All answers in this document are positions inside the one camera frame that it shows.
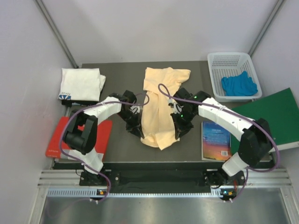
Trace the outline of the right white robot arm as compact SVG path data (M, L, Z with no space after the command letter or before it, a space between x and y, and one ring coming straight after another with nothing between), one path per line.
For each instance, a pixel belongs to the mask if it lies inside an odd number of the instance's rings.
M188 133L193 128L193 118L199 115L218 124L239 141L238 151L223 163L218 173L222 184L230 184L242 169L256 166L275 146L265 119L254 120L240 115L203 91L192 95L185 88L179 89L174 96L168 97L168 104L174 111L171 116L176 137Z

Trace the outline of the yellow t shirt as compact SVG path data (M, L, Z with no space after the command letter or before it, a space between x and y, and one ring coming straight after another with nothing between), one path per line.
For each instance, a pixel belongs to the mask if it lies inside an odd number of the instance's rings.
M143 89L149 96L149 102L142 110L142 131L144 137L141 142L150 147L164 150L179 141L175 138L175 126L171 117L172 108L168 106L168 98L159 89L159 84L164 84L172 96L181 84L190 77L190 70L154 69L147 67L143 82Z

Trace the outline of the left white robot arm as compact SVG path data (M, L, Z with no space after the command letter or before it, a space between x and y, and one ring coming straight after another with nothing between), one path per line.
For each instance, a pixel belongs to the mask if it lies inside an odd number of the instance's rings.
M117 114L126 122L129 133L143 138L142 107L149 101L149 96L145 94L145 102L138 103L133 92L125 91L122 95L112 93L96 105L71 112L59 139L61 154L79 161L90 173L89 178L94 184L103 184L106 174L101 171L103 162L95 149L99 124Z

